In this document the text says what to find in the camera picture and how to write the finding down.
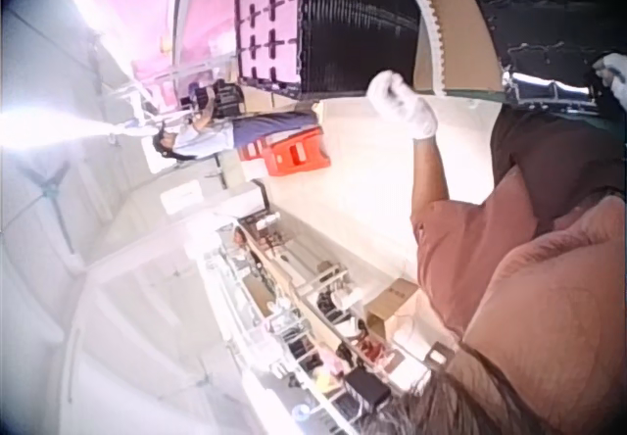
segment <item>gloved hand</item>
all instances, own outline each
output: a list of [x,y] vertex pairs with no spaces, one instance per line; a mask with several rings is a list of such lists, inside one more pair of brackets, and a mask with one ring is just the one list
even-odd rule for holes
[[400,74],[379,73],[370,82],[366,97],[383,119],[406,123],[413,139],[435,136],[438,121],[433,110],[403,82]]
[[593,68],[627,111],[627,56],[612,53],[594,63]]

